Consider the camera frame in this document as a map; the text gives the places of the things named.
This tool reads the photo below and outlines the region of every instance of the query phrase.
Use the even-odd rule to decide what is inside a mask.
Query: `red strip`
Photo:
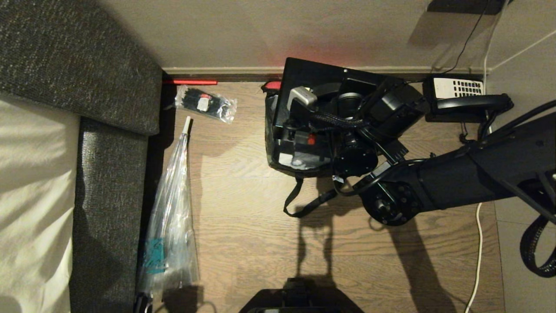
[[[172,79],[164,80],[163,84],[166,85],[218,85],[216,80],[182,80],[182,79]]]

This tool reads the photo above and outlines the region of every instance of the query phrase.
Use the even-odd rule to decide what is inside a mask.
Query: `white sheet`
[[[79,116],[0,96],[0,310],[69,312]]]

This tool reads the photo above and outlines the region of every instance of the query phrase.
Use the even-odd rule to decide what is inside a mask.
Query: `white cable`
[[[492,38],[494,37],[494,32],[496,32],[496,28],[498,26],[498,23],[500,22],[500,20],[502,19],[502,16],[504,15],[504,12],[506,11],[506,7],[508,6],[508,2],[509,0],[504,0],[504,4],[502,5],[502,10],[500,11],[500,15],[498,16],[497,20],[494,22],[494,25],[492,26],[492,30],[490,31],[490,36],[488,38],[488,45],[486,47],[486,52],[485,52],[485,58],[483,60],[483,89],[484,89],[484,94],[486,95],[486,91],[487,91],[487,58],[488,58],[488,53],[490,51],[490,45],[492,44]]]
[[[481,210],[481,205],[483,203],[479,203],[477,206],[477,211],[475,214],[475,218],[477,220],[477,227],[479,228],[479,257],[477,258],[477,272],[475,274],[475,287],[473,287],[473,293],[471,294],[471,298],[467,303],[467,307],[465,308],[465,313],[469,313],[469,309],[471,309],[471,304],[473,300],[475,300],[475,295],[477,294],[477,288],[479,287],[479,272],[481,271],[481,255],[483,254],[483,229],[481,228],[481,221],[479,220],[479,211]]]

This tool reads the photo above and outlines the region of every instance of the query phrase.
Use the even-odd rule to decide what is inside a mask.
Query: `clear plastic bag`
[[[197,88],[189,88],[187,85],[177,87],[175,105],[180,109],[195,111],[219,119],[226,124],[232,124],[237,110],[236,99],[208,94]]]
[[[191,118],[172,153],[156,191],[149,220],[138,292],[151,298],[199,280],[193,233],[187,145]]]

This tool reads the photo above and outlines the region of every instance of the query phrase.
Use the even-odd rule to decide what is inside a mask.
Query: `black strap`
[[[542,266],[537,266],[537,263],[535,262],[535,250],[537,249],[537,243],[539,242],[540,234],[543,232],[547,223],[547,218],[539,216],[531,224],[531,226],[525,230],[519,244],[519,252],[521,252],[523,263],[530,271],[540,277],[556,276],[556,248]]]
[[[301,191],[301,186],[303,186],[303,176],[300,174],[295,174],[295,187],[291,191],[290,195],[287,196],[286,201],[284,202],[284,213],[291,217],[302,218],[307,214],[313,212],[316,208],[318,208],[321,204],[327,202],[328,200],[334,199],[338,193],[336,190],[331,189],[327,192],[319,195],[315,200],[311,201],[307,204],[301,211],[290,213],[287,211],[287,206],[299,195],[299,191]]]

